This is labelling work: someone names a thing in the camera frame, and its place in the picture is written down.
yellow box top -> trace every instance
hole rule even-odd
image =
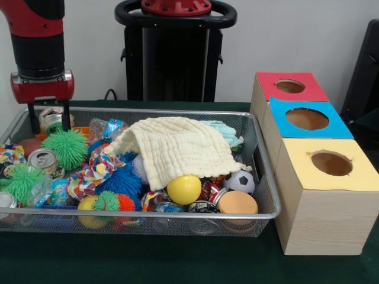
[[[304,189],[379,191],[379,174],[355,140],[283,138]]]

metal mesh basket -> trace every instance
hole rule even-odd
[[[257,237],[270,219],[280,213],[280,202],[258,121],[244,112],[158,111],[148,109],[72,108],[75,126],[93,118],[116,118],[132,125],[156,117],[219,120],[243,136],[243,151],[234,158],[253,167],[258,186],[253,197],[258,214],[197,214],[163,212],[108,212],[69,209],[0,208],[0,231],[38,233],[94,233],[143,235],[213,235]],[[18,143],[33,137],[27,110],[21,111],[1,137],[1,143]]]

white cloth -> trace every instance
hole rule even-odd
[[[234,160],[229,144],[217,130],[183,117],[140,120],[105,148],[108,154],[127,151],[142,155],[152,191],[183,175],[217,177],[251,170]]]

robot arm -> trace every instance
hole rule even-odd
[[[68,130],[74,80],[65,70],[63,41],[64,0],[0,0],[9,24],[18,73],[11,86],[19,104],[28,104],[34,133],[39,133],[34,103],[38,98],[63,102],[63,128]]]

white wall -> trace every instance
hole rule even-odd
[[[66,0],[66,67],[75,75],[75,99],[100,99],[114,88],[126,99],[120,62],[124,27],[114,19],[121,0]],[[217,101],[249,102],[256,71],[313,72],[337,109],[342,106],[368,22],[378,0],[226,0],[237,24],[223,31],[224,65]],[[11,40],[0,17],[0,133],[15,112],[9,74],[16,70]]]

